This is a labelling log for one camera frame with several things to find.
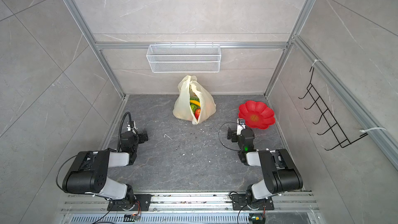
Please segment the red flower-shaped plastic bowl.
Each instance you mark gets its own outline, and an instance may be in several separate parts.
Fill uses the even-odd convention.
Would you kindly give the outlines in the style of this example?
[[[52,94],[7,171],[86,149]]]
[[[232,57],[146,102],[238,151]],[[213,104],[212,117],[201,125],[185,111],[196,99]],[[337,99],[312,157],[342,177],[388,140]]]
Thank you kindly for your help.
[[[250,128],[266,130],[276,123],[274,111],[263,102],[247,101],[238,109],[238,117]]]

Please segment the cream plastic bag orange print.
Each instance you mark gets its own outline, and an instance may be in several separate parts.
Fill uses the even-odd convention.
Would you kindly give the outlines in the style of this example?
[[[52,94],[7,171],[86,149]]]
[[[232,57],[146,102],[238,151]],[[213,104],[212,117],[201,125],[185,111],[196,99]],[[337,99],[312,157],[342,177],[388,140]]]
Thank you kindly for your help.
[[[216,112],[216,104],[211,94],[197,82],[196,76],[187,75],[178,85],[179,97],[177,98],[173,115],[182,120],[200,124]],[[190,100],[200,101],[200,117],[197,120],[190,107]]]

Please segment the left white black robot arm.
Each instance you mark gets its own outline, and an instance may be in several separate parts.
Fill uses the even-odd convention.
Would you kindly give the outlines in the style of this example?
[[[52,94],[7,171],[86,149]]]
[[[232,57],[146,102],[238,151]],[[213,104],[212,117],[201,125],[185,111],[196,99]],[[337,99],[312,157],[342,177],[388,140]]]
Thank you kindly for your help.
[[[134,203],[131,185],[108,177],[108,169],[132,166],[140,144],[148,141],[147,131],[138,132],[132,121],[127,131],[119,133],[118,149],[81,151],[73,159],[61,189],[68,194],[94,195],[116,201]]]

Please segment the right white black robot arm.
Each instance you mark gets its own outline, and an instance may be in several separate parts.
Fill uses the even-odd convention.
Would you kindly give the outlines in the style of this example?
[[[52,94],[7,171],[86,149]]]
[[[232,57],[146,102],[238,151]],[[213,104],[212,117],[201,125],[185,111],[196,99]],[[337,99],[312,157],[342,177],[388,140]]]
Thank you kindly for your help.
[[[248,203],[268,199],[274,195],[303,188],[303,179],[286,149],[257,150],[255,134],[245,120],[236,120],[237,128],[228,128],[227,139],[237,143],[240,161],[250,167],[260,167],[263,179],[246,190]]]

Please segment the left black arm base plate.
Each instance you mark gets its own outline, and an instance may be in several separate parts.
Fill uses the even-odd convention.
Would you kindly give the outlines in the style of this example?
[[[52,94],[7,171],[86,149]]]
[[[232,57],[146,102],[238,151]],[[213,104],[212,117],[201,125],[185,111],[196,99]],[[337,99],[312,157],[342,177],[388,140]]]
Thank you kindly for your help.
[[[112,200],[109,202],[107,211],[148,211],[152,195],[135,195],[132,199]]]

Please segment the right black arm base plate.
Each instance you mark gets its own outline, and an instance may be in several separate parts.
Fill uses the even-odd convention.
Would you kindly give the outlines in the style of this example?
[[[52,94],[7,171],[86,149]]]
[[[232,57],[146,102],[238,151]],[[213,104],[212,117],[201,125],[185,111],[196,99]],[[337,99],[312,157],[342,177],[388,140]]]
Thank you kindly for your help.
[[[238,194],[231,192],[229,198],[232,201],[233,209],[235,211],[272,211],[275,209],[273,200],[271,198],[263,200],[251,200],[245,194]]]

